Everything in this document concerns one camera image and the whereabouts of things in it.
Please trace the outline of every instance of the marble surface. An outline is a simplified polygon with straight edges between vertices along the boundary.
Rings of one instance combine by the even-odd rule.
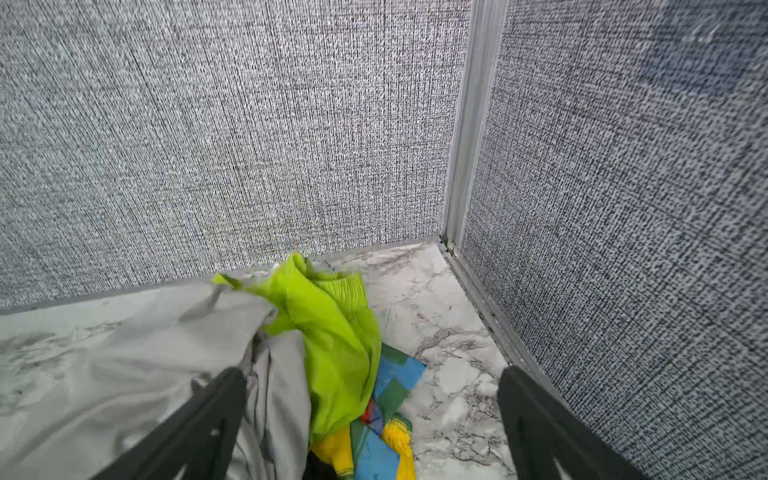
[[[427,365],[400,409],[413,424],[417,478],[515,478],[495,400],[506,362],[438,246],[356,250],[317,261],[331,270],[361,270],[383,341]],[[84,349],[173,288],[184,287],[0,319],[0,449],[12,439],[14,410],[36,402]]]

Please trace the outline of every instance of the woven fabric texture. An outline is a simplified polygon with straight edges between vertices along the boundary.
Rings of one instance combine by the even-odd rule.
[[[511,0],[462,252],[652,478],[768,477],[768,4]]]
[[[439,233],[468,21],[3,2],[0,307]]]

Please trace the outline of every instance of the lime green garment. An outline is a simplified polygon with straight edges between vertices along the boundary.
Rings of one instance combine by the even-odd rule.
[[[365,412],[382,344],[360,273],[320,272],[300,253],[292,253],[267,280],[244,286],[218,274],[214,282],[272,302],[278,314],[264,327],[267,334],[290,329],[303,334],[312,402],[310,445]]]

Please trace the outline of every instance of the wrinkled fabric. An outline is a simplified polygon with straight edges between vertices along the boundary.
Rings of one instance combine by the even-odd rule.
[[[311,445],[362,415],[382,347],[360,273],[322,272],[300,253],[292,253],[264,281],[243,285],[221,274],[214,281],[263,296],[277,306],[277,319],[264,329],[267,334],[303,334],[312,399]]]
[[[275,315],[265,299],[210,285],[164,293],[88,350],[40,402],[15,412],[21,426],[0,457],[4,477],[89,478],[222,369],[239,366],[248,400],[228,475],[300,478],[310,422],[301,335],[253,345]]]

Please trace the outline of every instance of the yellow fabric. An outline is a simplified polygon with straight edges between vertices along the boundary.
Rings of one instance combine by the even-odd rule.
[[[397,417],[389,420],[382,430],[382,440],[400,454],[400,465],[397,467],[397,480],[415,480],[416,470],[413,465],[413,450],[411,450],[411,432],[408,426]]]
[[[352,461],[352,441],[349,437],[349,424],[338,432],[317,440],[312,445],[312,451],[315,452],[315,455],[317,455],[321,462],[331,465],[336,470],[336,475],[339,478],[352,478],[355,475],[355,465]]]

